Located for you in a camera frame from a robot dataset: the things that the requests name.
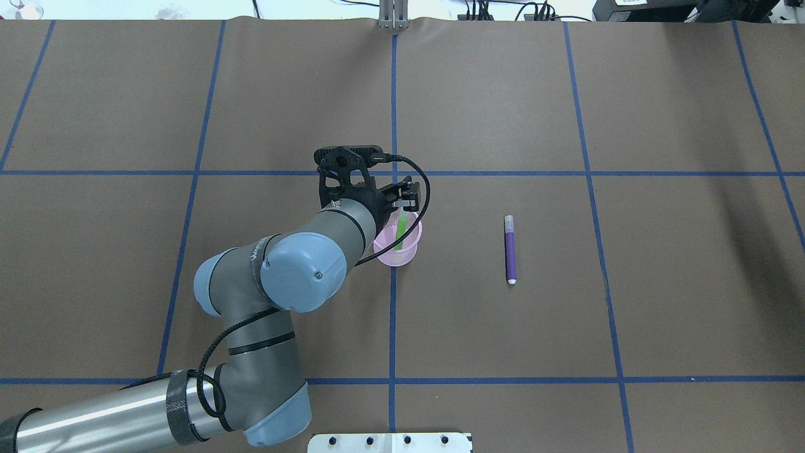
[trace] robotic arm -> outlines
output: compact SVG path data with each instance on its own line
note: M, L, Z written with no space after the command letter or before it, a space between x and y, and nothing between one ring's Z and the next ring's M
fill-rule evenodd
M283 442L312 418L290 310L320 307L353 266L390 250L361 256L396 208L419 210L419 183L410 177L378 189L368 168L413 162L380 147L316 151L322 210L302 226L231 248L206 260L193 289L207 314L227 329L197 370L154 376L116 393L58 409L33 409L0 423L0 453L139 453L205 442L244 430L253 446ZM363 182L353 184L353 172ZM328 185L330 180L335 185ZM424 215L427 209L428 189ZM204 371L224 337L229 362Z

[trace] white metal bracket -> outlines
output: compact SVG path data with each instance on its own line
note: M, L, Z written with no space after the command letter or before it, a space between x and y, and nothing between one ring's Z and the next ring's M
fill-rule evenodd
M380 0L380 28L405 30L408 23L408 0Z
M317 434L308 453L473 453L469 433Z

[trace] silver metal tube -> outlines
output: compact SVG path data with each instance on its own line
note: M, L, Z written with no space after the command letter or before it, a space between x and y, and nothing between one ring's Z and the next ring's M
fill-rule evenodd
M175 447L167 424L165 393L168 379L120 390L92 400L29 415L19 428L19 453L145 453ZM213 388L204 384L213 401ZM209 417L188 380L188 412L199 435L225 433Z

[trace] green marker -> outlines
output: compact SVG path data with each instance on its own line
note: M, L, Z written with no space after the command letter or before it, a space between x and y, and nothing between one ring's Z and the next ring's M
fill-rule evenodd
M400 209L400 214L399 214L398 219L397 219L397 236L394 238L394 240L400 239L400 237L402 237L405 234L406 227L408 226L408 213L406 211L404 211L403 208L399 208L399 209ZM397 244L394 247L394 249L395 250L402 250L403 249L403 243L401 242L401 243Z

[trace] black band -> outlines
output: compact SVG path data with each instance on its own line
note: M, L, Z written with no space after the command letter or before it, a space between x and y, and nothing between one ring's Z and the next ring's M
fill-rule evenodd
M366 250L366 234L363 232L363 228L361 228L361 224L358 223L357 220L355 220L355 218L353 216L345 213L342 210L324 210L324 212L337 212L338 214L341 214L341 215L345 216L349 220L352 220L353 223L355 224L355 226L357 227L357 230L361 232L361 239L363 239L363 249Z
M266 294L266 290L262 287L262 282L260 281L260 268L262 267L262 262L266 260L266 247L268 247L268 243L277 236L279 236L279 234L271 237L265 237L257 241L254 249L252 250L251 258L249 259L249 270L252 275L254 286L257 286L257 290L266 299L269 297L268 294Z
M165 393L165 414L167 426L171 429L173 439L179 445L192 445L198 442L207 442L196 431L190 421L188 412L188 370L180 370L171 374Z
M217 367L215 367L215 374L213 375L213 379L218 383L221 382L221 369L223 369L224 365L225 364L220 364ZM232 429L232 426L229 425L229 422L226 421L226 415L221 414L221 416L218 418L218 421L221 422L221 427L227 430L228 432L231 433L232 431L234 431Z
M286 341L294 338L296 338L296 333L291 331L286 333L285 335L280 335L279 337L274 337L272 339L262 340L257 343L247 344L245 346L231 347L229 349L229 355L237 355L237 354L243 354L244 352L257 351L258 349L263 349L266 347L276 346L280 343L285 343Z
M29 410L28 412L8 418L0 423L0 453L17 453L17 433L19 427L23 425L25 417L39 412L41 407Z

